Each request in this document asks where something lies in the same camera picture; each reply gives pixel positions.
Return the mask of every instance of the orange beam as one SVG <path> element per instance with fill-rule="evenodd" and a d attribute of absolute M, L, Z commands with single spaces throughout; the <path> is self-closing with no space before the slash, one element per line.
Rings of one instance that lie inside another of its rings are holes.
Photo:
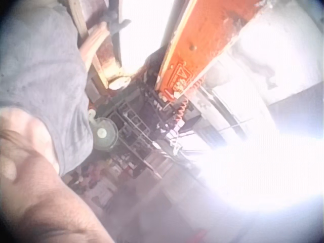
<path fill-rule="evenodd" d="M 184 94 L 260 10 L 259 0 L 190 0 L 168 47 L 155 89 Z"/>

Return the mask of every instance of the spring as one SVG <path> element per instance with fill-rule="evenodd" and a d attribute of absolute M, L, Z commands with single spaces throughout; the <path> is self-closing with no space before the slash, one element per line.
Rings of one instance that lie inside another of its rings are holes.
<path fill-rule="evenodd" d="M 184 113 L 186 112 L 188 103 L 189 103 L 189 99 L 187 98 L 188 96 L 192 96 L 195 94 L 195 92 L 199 89 L 199 87 L 201 86 L 201 84 L 203 83 L 203 81 L 205 80 L 205 76 L 200 78 L 198 81 L 196 81 L 191 88 L 188 90 L 188 92 L 185 94 L 185 100 L 182 102 L 180 108 L 177 111 L 177 115 L 176 115 L 176 122 L 180 121 L 183 116 Z"/>
<path fill-rule="evenodd" d="M 189 99 L 186 97 L 185 100 L 182 102 L 180 108 L 177 111 L 176 122 L 180 121 L 182 119 L 182 117 L 184 116 L 184 112 L 187 109 L 188 103 L 189 103 Z"/>

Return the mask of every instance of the hand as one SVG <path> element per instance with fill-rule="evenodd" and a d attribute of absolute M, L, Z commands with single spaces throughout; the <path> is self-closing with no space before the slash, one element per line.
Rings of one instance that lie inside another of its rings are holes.
<path fill-rule="evenodd" d="M 127 25 L 131 23 L 129 19 L 126 19 L 122 23 L 119 23 L 118 14 L 116 13 L 116 11 L 110 11 L 110 10 L 108 10 L 101 17 L 100 20 L 106 22 L 109 25 L 109 32 L 111 36 L 120 32 L 122 29 L 124 29 Z"/>

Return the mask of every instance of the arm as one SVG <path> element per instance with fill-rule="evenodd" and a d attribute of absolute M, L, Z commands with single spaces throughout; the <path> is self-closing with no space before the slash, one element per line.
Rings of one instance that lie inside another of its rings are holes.
<path fill-rule="evenodd" d="M 14 235 L 24 242 L 113 242 L 90 208 L 22 136 L 2 130 L 0 140 L 2 212 Z"/>
<path fill-rule="evenodd" d="M 101 22 L 80 47 L 79 51 L 86 65 L 87 71 L 90 69 L 92 59 L 97 50 L 109 35 L 110 32 L 107 29 L 107 23 Z"/>

